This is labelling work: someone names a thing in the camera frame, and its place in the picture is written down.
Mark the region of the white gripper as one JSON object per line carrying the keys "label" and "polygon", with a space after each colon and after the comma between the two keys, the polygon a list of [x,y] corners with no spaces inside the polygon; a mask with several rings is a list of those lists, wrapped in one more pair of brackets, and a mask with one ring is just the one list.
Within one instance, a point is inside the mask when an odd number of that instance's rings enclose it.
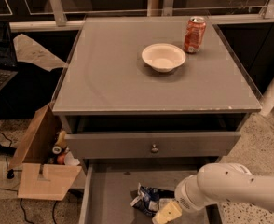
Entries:
{"label": "white gripper", "polygon": [[200,211],[212,203],[212,200],[199,189],[196,175],[183,179],[175,188],[174,197],[176,201],[162,204],[152,218],[154,224],[167,224],[177,219],[182,215],[182,209],[185,211]]}

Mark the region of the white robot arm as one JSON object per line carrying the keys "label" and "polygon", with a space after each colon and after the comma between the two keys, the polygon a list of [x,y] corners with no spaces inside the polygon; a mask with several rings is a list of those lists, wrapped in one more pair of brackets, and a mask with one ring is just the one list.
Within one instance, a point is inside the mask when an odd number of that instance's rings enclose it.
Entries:
{"label": "white robot arm", "polygon": [[171,212],[180,220],[215,206],[224,224],[274,224],[274,78],[261,104],[242,122],[230,154],[182,180],[161,216]]}

